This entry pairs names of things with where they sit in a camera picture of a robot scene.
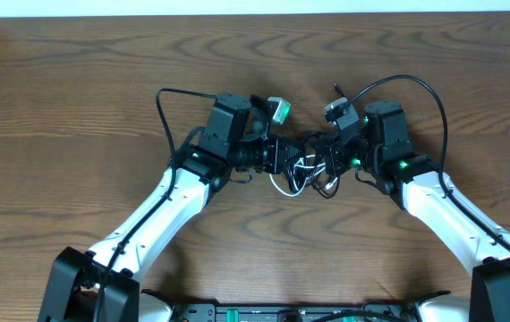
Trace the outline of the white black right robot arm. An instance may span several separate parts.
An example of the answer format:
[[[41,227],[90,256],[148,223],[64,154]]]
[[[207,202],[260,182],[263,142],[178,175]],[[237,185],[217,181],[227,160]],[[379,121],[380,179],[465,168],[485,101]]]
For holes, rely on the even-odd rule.
[[[327,173],[370,174],[370,185],[421,220],[471,276],[469,298],[438,292],[410,304],[404,317],[510,321],[510,232],[467,199],[435,159],[414,151],[400,103],[378,101],[358,114],[342,97],[324,115],[337,128],[315,144]]]

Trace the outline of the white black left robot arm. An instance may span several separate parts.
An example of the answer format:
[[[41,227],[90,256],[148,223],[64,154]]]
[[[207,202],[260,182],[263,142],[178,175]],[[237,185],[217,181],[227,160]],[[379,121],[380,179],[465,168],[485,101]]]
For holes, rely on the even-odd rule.
[[[280,97],[221,93],[208,123],[181,147],[171,147],[162,179],[142,204],[85,252],[72,247],[55,259],[41,321],[168,321],[174,309],[141,284],[176,233],[223,187],[231,173],[279,174],[302,157],[296,141],[274,135],[290,104]]]

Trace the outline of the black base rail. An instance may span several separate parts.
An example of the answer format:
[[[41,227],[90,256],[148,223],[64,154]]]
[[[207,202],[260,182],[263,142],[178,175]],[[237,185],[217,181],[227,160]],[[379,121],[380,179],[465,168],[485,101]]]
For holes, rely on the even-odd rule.
[[[169,322],[280,322],[315,321],[338,315],[335,321],[419,321],[400,304],[369,301],[351,306],[224,305],[207,302],[179,304]]]

